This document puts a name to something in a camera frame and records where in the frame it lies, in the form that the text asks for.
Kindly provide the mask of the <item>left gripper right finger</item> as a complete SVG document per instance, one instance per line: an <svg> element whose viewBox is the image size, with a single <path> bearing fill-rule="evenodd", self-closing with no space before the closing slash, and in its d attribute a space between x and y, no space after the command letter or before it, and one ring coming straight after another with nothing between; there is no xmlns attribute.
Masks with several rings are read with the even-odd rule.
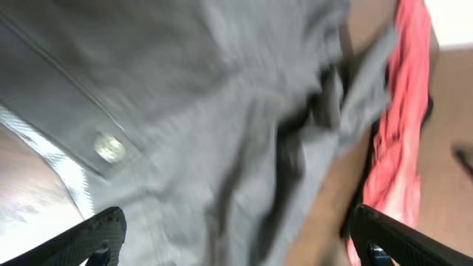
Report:
<svg viewBox="0 0 473 266"><path fill-rule="evenodd" d="M358 205L350 226L361 266L472 266L472 258L399 221Z"/></svg>

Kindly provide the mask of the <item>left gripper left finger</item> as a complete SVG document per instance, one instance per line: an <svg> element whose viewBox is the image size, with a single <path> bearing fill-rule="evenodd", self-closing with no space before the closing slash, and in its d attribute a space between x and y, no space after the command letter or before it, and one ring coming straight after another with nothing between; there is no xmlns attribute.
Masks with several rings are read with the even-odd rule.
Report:
<svg viewBox="0 0 473 266"><path fill-rule="evenodd" d="M3 265L117 266L126 230L122 209L113 206Z"/></svg>

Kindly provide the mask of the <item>grey shorts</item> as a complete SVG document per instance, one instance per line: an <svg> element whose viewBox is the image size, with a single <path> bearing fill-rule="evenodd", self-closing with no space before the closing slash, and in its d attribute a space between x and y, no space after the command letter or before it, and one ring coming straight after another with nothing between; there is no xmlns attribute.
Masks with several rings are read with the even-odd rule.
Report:
<svg viewBox="0 0 473 266"><path fill-rule="evenodd" d="M1 102L123 209L121 265L282 265L333 158L385 110L389 27L348 1L3 1Z"/></svg>

